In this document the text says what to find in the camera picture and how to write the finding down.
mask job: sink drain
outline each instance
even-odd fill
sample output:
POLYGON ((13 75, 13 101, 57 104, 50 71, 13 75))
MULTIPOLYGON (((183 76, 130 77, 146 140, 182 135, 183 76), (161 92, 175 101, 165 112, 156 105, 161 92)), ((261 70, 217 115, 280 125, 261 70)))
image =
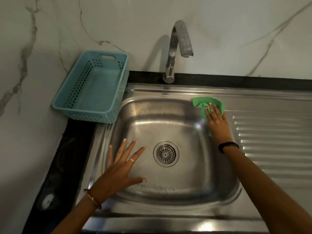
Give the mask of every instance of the sink drain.
POLYGON ((162 141, 154 148, 154 159, 163 167, 171 167, 179 159, 179 150, 170 141, 162 141))

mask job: finger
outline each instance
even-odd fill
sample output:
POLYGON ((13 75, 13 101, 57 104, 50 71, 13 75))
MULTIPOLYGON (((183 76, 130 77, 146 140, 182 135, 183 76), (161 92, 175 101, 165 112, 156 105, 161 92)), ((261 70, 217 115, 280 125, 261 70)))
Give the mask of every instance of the finger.
POLYGON ((225 111, 223 112, 222 119, 223 121, 227 122, 227 114, 225 113, 225 111))
POLYGON ((136 151, 131 158, 127 161, 128 165, 130 166, 130 169, 132 168, 133 164, 136 160, 138 160, 138 157, 144 152, 146 146, 141 147, 138 151, 136 151))
POLYGON ((216 120, 218 117, 216 115, 216 112, 213 108, 213 105, 211 103, 209 103, 209 108, 210 108, 210 116, 213 120, 216 120))
POLYGON ((210 114, 209 114, 208 108, 205 108, 205 111, 206 111, 207 120, 208 120, 208 121, 212 121, 213 119, 211 118, 211 116, 210 116, 210 114))
POLYGON ((129 157, 129 154, 131 152, 131 150, 133 149, 133 147, 135 146, 136 140, 132 141, 131 144, 129 144, 128 148, 125 149, 120 161, 126 161, 127 158, 129 157))
POLYGON ((135 177, 135 178, 129 178, 129 185, 134 185, 134 184, 140 184, 146 182, 146 178, 144 177, 135 177))
POLYGON ((217 105, 214 105, 213 107, 214 107, 214 110, 216 112, 216 116, 222 121, 223 120, 222 119, 222 114, 221 114, 221 112, 219 110, 219 107, 217 105))
POLYGON ((110 149, 108 151, 108 161, 107 161, 107 168, 113 165, 113 146, 110 145, 110 149))
POLYGON ((126 143, 127 143, 127 139, 124 138, 124 140, 122 141, 121 146, 120 146, 120 148, 119 148, 119 150, 118 150, 118 152, 116 154, 116 158, 115 158, 114 164, 116 164, 120 160, 120 158, 121 158, 121 156, 122 156, 122 154, 124 152, 124 148, 126 147, 126 143))

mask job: green cloth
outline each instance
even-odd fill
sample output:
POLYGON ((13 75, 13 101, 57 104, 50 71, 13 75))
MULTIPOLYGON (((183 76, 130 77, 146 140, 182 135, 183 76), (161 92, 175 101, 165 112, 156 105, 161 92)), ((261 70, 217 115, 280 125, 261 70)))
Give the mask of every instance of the green cloth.
POLYGON ((223 115, 224 112, 224 104, 220 102, 219 100, 215 98, 210 98, 210 97, 198 97, 198 98, 193 98, 193 106, 196 108, 201 108, 202 110, 200 111, 200 115, 202 118, 207 120, 206 117, 206 111, 205 108, 208 108, 208 111, 210 112, 210 108, 208 103, 212 103, 212 105, 217 105, 220 109, 221 114, 223 115))

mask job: blue plastic basket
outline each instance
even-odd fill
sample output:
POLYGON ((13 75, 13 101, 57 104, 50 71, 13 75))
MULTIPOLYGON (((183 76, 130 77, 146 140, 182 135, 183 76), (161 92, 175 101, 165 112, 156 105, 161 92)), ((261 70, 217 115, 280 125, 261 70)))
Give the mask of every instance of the blue plastic basket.
POLYGON ((75 120, 115 122, 129 76, 127 64, 125 53, 82 53, 52 106, 75 120))

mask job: faucet spout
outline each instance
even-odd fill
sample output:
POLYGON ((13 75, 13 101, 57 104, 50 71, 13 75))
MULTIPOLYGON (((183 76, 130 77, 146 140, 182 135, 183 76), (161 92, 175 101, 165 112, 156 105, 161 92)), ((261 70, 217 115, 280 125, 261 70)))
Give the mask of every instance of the faucet spout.
POLYGON ((182 57, 193 56, 193 48, 186 29, 185 23, 182 20, 178 20, 172 28, 168 60, 166 64, 166 72, 163 77, 166 83, 172 83, 174 81, 174 59, 177 53, 177 45, 180 47, 180 54, 182 57))

